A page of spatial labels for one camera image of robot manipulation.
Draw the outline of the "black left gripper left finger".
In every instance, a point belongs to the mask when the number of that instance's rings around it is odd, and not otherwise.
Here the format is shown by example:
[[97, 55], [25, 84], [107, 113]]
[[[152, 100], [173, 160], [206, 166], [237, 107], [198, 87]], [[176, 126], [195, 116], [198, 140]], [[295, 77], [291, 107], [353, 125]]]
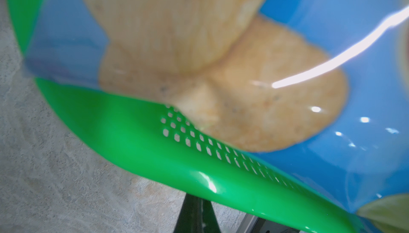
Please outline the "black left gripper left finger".
[[203, 200], [186, 194], [173, 233], [203, 232]]

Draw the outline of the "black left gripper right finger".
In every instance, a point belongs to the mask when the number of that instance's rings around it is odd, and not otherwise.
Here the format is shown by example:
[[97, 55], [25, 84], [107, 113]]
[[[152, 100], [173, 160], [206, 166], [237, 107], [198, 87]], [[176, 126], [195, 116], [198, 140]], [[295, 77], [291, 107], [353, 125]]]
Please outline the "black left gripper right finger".
[[202, 232], [221, 233], [211, 201], [202, 200]]

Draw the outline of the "green plastic basket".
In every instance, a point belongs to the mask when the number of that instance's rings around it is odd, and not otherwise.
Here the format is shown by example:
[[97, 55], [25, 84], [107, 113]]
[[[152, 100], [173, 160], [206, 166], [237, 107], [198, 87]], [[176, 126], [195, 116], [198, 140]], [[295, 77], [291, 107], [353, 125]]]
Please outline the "green plastic basket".
[[[48, 0], [7, 0], [14, 33], [26, 54]], [[41, 36], [53, 52], [95, 59], [104, 31], [80, 0], [54, 0], [56, 16]], [[364, 233], [359, 217], [295, 178], [199, 133], [175, 109], [38, 78], [36, 84], [66, 126], [115, 165], [196, 197], [308, 233]]]

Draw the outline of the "light blue chips bag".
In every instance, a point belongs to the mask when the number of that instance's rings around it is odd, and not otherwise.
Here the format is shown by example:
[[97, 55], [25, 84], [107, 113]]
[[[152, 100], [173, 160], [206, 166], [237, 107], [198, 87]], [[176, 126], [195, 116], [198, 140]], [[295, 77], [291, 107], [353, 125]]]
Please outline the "light blue chips bag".
[[169, 106], [365, 233], [408, 232], [409, 0], [80, 1], [107, 44], [53, 52], [48, 0], [23, 54], [35, 80]]

